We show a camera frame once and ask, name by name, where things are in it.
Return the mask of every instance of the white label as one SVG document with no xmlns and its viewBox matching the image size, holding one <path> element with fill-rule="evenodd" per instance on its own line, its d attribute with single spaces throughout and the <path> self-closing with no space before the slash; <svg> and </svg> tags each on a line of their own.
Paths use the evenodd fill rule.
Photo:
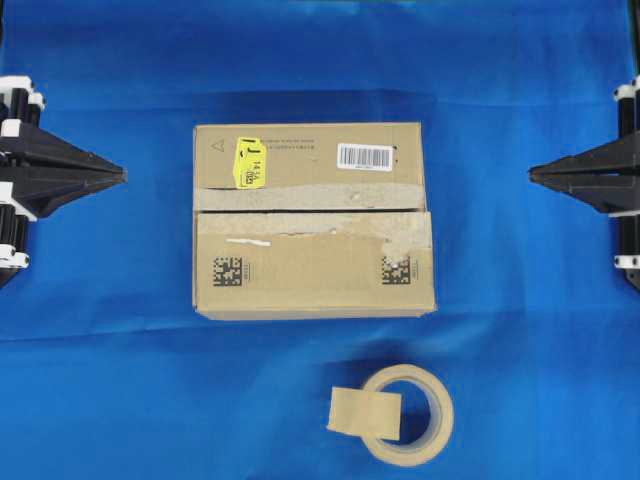
<svg viewBox="0 0 640 480">
<path fill-rule="evenodd" d="M 339 143 L 338 168 L 390 172 L 393 170 L 393 147 Z"/>
</svg>

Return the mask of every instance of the cardboard box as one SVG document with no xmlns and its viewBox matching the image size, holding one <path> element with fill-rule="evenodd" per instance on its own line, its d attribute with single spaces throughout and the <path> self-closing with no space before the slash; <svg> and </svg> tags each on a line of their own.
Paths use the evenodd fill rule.
<svg viewBox="0 0 640 480">
<path fill-rule="evenodd" d="M 271 320 L 435 309 L 419 124 L 198 126 L 194 156 L 198 312 Z"/>
</svg>

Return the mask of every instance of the triangle symbol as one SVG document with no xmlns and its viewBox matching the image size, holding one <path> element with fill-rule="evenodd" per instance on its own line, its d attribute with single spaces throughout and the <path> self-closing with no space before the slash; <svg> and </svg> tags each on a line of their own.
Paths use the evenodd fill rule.
<svg viewBox="0 0 640 480">
<path fill-rule="evenodd" d="M 214 150 L 218 150 L 219 152 L 224 152 L 224 138 L 221 140 L 218 140 L 211 146 L 214 148 Z"/>
</svg>

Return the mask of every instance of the qr code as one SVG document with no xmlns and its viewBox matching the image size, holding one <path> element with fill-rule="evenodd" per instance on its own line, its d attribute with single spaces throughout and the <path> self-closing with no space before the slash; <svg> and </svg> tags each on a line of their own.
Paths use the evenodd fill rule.
<svg viewBox="0 0 640 480">
<path fill-rule="evenodd" d="M 242 257 L 216 257 L 213 260 L 214 287 L 242 286 Z"/>
<path fill-rule="evenodd" d="M 411 283 L 411 258 L 406 257 L 399 262 L 391 262 L 382 257 L 382 284 L 408 285 Z"/>
</svg>

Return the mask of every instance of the black cylinder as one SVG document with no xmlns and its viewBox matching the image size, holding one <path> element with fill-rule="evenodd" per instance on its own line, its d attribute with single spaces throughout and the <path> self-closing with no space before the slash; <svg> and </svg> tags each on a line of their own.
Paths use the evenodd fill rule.
<svg viewBox="0 0 640 480">
<path fill-rule="evenodd" d="M 29 104 L 27 121 L 36 127 L 40 125 L 40 107 L 38 105 Z"/>
<path fill-rule="evenodd" d="M 16 209 L 0 205 L 0 245 L 15 245 Z"/>
<path fill-rule="evenodd" d="M 4 104 L 4 93 L 0 93 L 0 123 L 9 118 L 9 108 Z"/>
<path fill-rule="evenodd" d="M 635 250 L 636 239 L 636 221 L 635 217 L 619 217 L 620 225 L 618 237 L 618 254 L 633 255 Z"/>
<path fill-rule="evenodd" d="M 634 88 L 636 87 L 636 81 L 633 81 L 633 86 Z M 635 104 L 638 105 L 638 107 L 640 107 L 640 89 L 636 89 L 636 98 L 635 98 Z M 638 130 L 640 129 L 640 108 L 636 108 L 636 112 L 635 112 L 635 129 L 634 130 Z"/>
<path fill-rule="evenodd" d="M 29 92 L 24 88 L 14 88 L 11 91 L 11 108 L 9 109 L 9 118 L 24 120 L 27 115 L 28 104 Z"/>
<path fill-rule="evenodd" d="M 635 100 L 633 98 L 621 98 L 618 100 L 618 136 L 624 137 L 633 133 Z"/>
<path fill-rule="evenodd" d="M 16 252 L 27 253 L 27 230 L 29 229 L 29 219 L 25 215 L 16 215 Z"/>
</svg>

